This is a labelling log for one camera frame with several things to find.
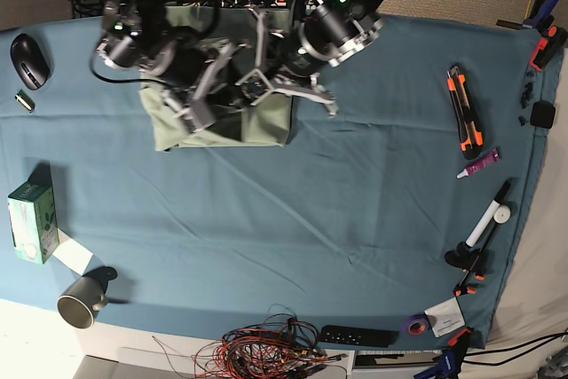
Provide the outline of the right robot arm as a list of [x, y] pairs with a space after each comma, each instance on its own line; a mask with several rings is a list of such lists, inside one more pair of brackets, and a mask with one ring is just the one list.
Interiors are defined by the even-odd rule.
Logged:
[[171, 24], [169, 1], [107, 0], [96, 54], [112, 69], [138, 69], [143, 73], [139, 82], [159, 86], [162, 103], [196, 130], [227, 111], [249, 107], [233, 64], [245, 44], [212, 35], [221, 0], [212, 0], [212, 19], [204, 29]]

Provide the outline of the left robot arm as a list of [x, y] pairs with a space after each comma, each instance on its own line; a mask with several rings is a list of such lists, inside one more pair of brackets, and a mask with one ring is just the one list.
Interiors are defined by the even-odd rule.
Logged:
[[383, 1], [293, 0], [284, 32], [270, 28], [265, 10], [252, 10], [255, 65], [236, 82], [239, 105], [256, 106], [281, 94], [319, 103], [329, 116], [337, 115], [334, 95], [318, 82], [320, 70], [340, 66], [378, 38]]

